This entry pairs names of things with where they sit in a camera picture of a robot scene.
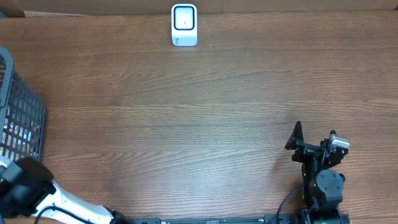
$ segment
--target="brown tabletop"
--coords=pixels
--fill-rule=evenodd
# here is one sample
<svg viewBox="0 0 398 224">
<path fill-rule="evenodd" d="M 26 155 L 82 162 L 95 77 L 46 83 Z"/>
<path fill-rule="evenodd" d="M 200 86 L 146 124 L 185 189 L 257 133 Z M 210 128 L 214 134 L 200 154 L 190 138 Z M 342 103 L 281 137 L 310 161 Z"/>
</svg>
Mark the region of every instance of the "brown tabletop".
<svg viewBox="0 0 398 224">
<path fill-rule="evenodd" d="M 396 223 L 396 12 L 200 15 L 187 48 L 172 45 L 169 15 L 1 19 L 0 30 L 47 105 L 44 164 L 89 202 L 134 218 L 275 213 L 302 182 L 284 149 L 301 120 L 306 142 L 331 129 L 351 141 L 334 169 L 347 178 L 341 211 Z"/>
</svg>

